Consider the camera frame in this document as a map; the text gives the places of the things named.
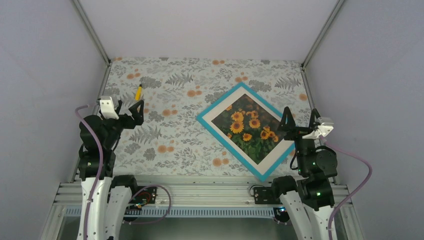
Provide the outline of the teal wooden picture frame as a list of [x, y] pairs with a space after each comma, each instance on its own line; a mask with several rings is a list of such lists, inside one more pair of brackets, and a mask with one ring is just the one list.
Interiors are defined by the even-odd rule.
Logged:
[[203, 110], [197, 121], [249, 172], [265, 181], [295, 150], [278, 131], [282, 113], [238, 83]]

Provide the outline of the yellow black screwdriver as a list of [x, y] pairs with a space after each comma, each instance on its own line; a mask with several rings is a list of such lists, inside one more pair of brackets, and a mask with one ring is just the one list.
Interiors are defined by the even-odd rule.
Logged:
[[138, 86], [138, 88], [137, 88], [137, 91], [136, 91], [136, 94], [135, 94], [134, 99], [136, 101], [139, 101], [141, 99], [141, 97], [142, 97], [142, 93], [143, 93], [143, 86], [142, 86], [142, 84], [140, 84]]

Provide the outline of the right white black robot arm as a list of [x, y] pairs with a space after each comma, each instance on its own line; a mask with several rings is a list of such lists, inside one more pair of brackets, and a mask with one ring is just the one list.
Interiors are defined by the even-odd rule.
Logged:
[[316, 146], [315, 141], [326, 137], [334, 129], [330, 118], [311, 111], [307, 127], [298, 126], [290, 108], [283, 110], [278, 130], [284, 140], [294, 142], [297, 172], [293, 176], [275, 178], [271, 183], [271, 198], [282, 204], [299, 240], [335, 240], [335, 199], [330, 183], [337, 176], [337, 154], [327, 146]]

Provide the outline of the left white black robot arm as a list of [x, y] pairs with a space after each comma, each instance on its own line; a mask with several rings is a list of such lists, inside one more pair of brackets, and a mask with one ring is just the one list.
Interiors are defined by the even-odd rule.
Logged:
[[115, 107], [111, 97], [98, 99], [100, 114], [82, 117], [79, 129], [82, 145], [78, 150], [82, 208], [77, 239], [117, 240], [129, 203], [139, 197], [133, 175], [114, 176], [115, 150], [124, 130], [133, 130], [144, 122], [144, 101], [129, 107], [130, 114], [120, 114], [123, 102]]

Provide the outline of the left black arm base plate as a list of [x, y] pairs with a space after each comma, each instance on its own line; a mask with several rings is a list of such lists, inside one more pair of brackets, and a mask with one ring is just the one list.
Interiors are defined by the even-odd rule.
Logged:
[[127, 209], [141, 210], [146, 205], [154, 204], [156, 201], [156, 195], [157, 187], [153, 186], [146, 188], [130, 200]]

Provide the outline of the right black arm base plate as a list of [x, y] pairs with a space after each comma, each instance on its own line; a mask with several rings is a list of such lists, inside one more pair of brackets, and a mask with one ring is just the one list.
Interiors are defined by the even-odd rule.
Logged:
[[249, 195], [253, 198], [256, 205], [281, 205], [279, 198], [274, 196], [271, 187], [254, 184], [248, 189]]

